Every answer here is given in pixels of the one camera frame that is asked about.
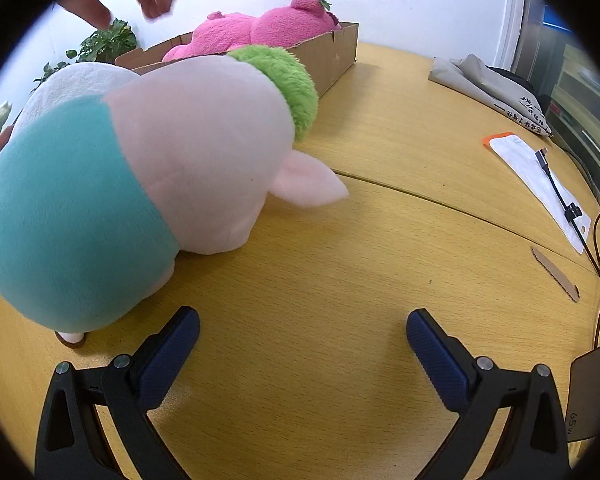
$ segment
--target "cardboard piece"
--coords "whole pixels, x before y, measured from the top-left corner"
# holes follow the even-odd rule
[[[340,25],[342,26],[341,30],[325,32],[287,49],[306,67],[307,72],[314,80],[319,96],[323,95],[356,61],[358,24],[340,22]],[[161,66],[177,63],[180,61],[179,59],[163,62],[162,58],[174,46],[190,43],[192,34],[189,32],[175,36],[147,50],[136,48],[118,56],[116,65],[142,75]]]
[[[564,289],[564,291],[569,295],[569,297],[574,301],[578,302],[580,299],[580,293],[578,291],[578,287],[573,285],[569,281],[569,279],[564,275],[564,273],[555,266],[555,264],[549,260],[544,254],[540,252],[538,248],[531,247],[531,252],[534,254],[536,260],[540,265],[542,265],[550,275],[554,277],[554,280],[560,283],[560,286]]]

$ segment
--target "charging cable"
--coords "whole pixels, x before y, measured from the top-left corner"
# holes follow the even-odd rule
[[[594,259],[593,254],[591,253],[591,251],[589,250],[589,247],[585,241],[585,239],[582,236],[582,233],[580,232],[580,229],[578,228],[578,226],[576,225],[575,219],[579,216],[582,216],[582,210],[575,205],[575,203],[571,202],[569,205],[567,205],[564,201],[564,199],[562,198],[562,195],[560,194],[560,191],[558,190],[558,187],[555,185],[555,181],[554,178],[551,175],[551,170],[549,169],[549,163],[546,160],[546,148],[543,148],[542,150],[538,150],[536,152],[536,159],[538,160],[538,163],[540,164],[540,168],[542,168],[542,170],[544,171],[544,174],[549,178],[549,182],[551,183],[551,186],[554,188],[554,191],[556,193],[556,195],[558,196],[558,199],[560,199],[560,203],[562,204],[562,208],[564,209],[564,217],[566,218],[567,222],[574,228],[574,230],[576,231],[576,234],[578,235],[578,238],[580,239],[584,250],[587,253],[587,256],[589,257],[589,260],[591,261],[591,265],[593,265],[593,268],[596,271],[596,274],[598,275],[599,279],[600,279],[600,251],[598,250],[598,240],[596,238],[596,229],[598,227],[598,222],[600,221],[600,213],[598,214],[598,216],[596,217],[596,221],[594,222],[593,225],[593,245],[596,251],[596,258]],[[598,347],[598,340],[600,338],[600,312],[598,314],[598,322],[596,325],[596,335],[594,338],[594,349]]]

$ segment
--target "green leaves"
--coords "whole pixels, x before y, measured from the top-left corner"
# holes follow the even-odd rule
[[[331,10],[331,4],[327,0],[320,0],[320,4],[324,10]]]
[[[118,56],[122,56],[137,46],[138,40],[129,24],[116,18],[107,30],[96,30],[88,38],[85,38],[80,44],[80,51],[67,50],[65,54],[68,59],[77,58],[75,59],[76,63],[97,61],[112,64]],[[56,66],[47,63],[42,69],[43,76],[34,79],[34,82],[38,83],[36,89],[58,70],[69,65],[70,63],[65,61],[61,61]]]
[[[61,68],[64,68],[65,66],[69,66],[69,63],[67,63],[65,61],[61,61],[56,66],[51,66],[50,63],[47,63],[42,69],[44,72],[43,76],[38,79],[33,80],[34,83],[38,83],[38,86],[36,86],[33,89],[33,91],[36,91],[39,88],[39,86],[42,85],[43,82],[45,82],[53,74],[55,74],[58,70],[60,70]]]

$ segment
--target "pink plush toy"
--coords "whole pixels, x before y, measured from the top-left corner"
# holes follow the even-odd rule
[[[293,0],[259,18],[239,12],[212,12],[193,31],[191,43],[173,47],[163,61],[228,52],[248,44],[294,46],[330,30],[341,29],[338,19],[320,0]]]

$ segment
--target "power adapter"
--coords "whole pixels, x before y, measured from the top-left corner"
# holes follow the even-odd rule
[[[600,346],[571,363],[564,423],[567,442],[587,440],[600,430]]]

